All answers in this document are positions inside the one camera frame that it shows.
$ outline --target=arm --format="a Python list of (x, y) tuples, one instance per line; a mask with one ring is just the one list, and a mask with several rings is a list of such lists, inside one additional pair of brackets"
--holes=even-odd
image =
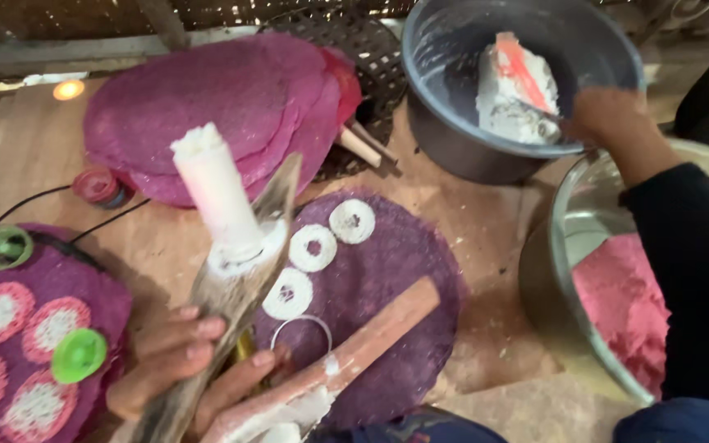
[(625, 202), (672, 313), (664, 398), (709, 400), (709, 177), (672, 151), (636, 94), (585, 91), (570, 126), (610, 152), (629, 187)]

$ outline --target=dark sleeve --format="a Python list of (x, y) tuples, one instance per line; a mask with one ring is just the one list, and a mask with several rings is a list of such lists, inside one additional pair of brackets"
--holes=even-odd
[(664, 399), (709, 400), (709, 176), (686, 163), (627, 191), (671, 311)]

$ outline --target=stainless steel bowl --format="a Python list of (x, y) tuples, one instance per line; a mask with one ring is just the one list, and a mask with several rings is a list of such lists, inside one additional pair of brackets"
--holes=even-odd
[(532, 175), (579, 144), (528, 145), (478, 128), (478, 55), (512, 31), (546, 57), (569, 115), (584, 86), (645, 89), (636, 48), (582, 0), (422, 0), (404, 26), (401, 60), (412, 94), (409, 124), (420, 147), (453, 174), (491, 185)]
[[(671, 140), (685, 160), (709, 174), (709, 146)], [(607, 155), (583, 158), (557, 189), (544, 225), (527, 239), (519, 262), (519, 287), (527, 316), (566, 370), (612, 397), (625, 394), (641, 404), (653, 396), (620, 363), (581, 305), (571, 269), (605, 239), (636, 231), (634, 219), (618, 206), (625, 189)]]

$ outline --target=wooden paddle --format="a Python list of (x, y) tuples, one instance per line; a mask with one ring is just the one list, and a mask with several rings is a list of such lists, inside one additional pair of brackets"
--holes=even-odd
[(215, 345), (210, 366), (201, 374), (180, 381), (147, 405), (131, 437), (132, 443), (178, 443), (210, 379), (218, 374), (242, 331), (251, 325), (253, 313), (286, 264), (301, 163), (301, 155), (288, 156), (251, 205), (260, 226), (283, 221), (286, 233), (278, 252), (255, 259), (253, 267), (243, 274), (222, 274), (212, 265), (210, 257), (202, 265), (193, 282), (189, 303), (201, 307), (203, 315), (221, 316), (228, 328)]

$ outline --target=red lid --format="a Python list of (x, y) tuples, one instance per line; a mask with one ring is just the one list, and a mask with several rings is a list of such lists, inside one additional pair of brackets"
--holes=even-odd
[(73, 180), (73, 193), (89, 203), (110, 200), (118, 190), (117, 179), (103, 166), (92, 166)]

